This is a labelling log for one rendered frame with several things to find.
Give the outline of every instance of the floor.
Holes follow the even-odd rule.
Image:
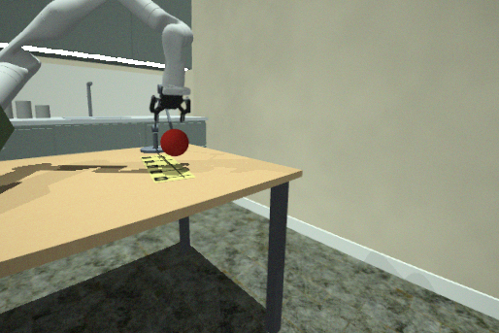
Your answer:
[[[192,216],[190,235],[187,256],[172,222],[0,279],[0,332],[263,331],[268,219],[229,203]],[[281,331],[496,333],[499,320],[287,229]]]

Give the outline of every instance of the white baseboard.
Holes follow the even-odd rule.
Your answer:
[[[254,212],[257,215],[270,217],[270,208],[248,198],[238,199],[235,204]],[[287,227],[315,241],[321,242],[331,249],[338,250],[358,260],[364,261],[389,274],[410,283],[424,287],[454,302],[460,303],[482,314],[499,319],[499,299],[483,294],[470,287],[444,279],[430,272],[419,269],[393,257],[375,250],[365,248],[348,239],[329,233],[318,227],[288,216]]]

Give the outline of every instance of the white robotic arm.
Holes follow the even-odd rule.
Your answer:
[[[0,106],[5,111],[28,80],[40,69],[41,63],[22,46],[48,39],[57,39],[73,30],[90,12],[107,0],[54,0],[49,3],[9,45],[0,51]],[[181,121],[190,112],[190,100],[183,100],[190,89],[184,87],[185,61],[183,51],[193,41],[191,29],[169,15],[151,0],[117,0],[145,24],[162,33],[165,70],[162,86],[158,86],[159,105],[152,96],[150,111],[157,116],[162,110],[180,109]],[[187,109],[182,107],[185,101]]]

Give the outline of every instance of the red ball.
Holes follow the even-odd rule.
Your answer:
[[[187,135],[179,129],[170,129],[161,137],[161,148],[170,156],[180,156],[189,147]]]

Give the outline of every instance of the table leg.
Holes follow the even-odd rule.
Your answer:
[[[189,216],[179,220],[181,232],[181,250],[186,253],[190,249]]]
[[[269,333],[281,330],[283,312],[285,231],[289,183],[270,190],[269,261],[265,327]]]

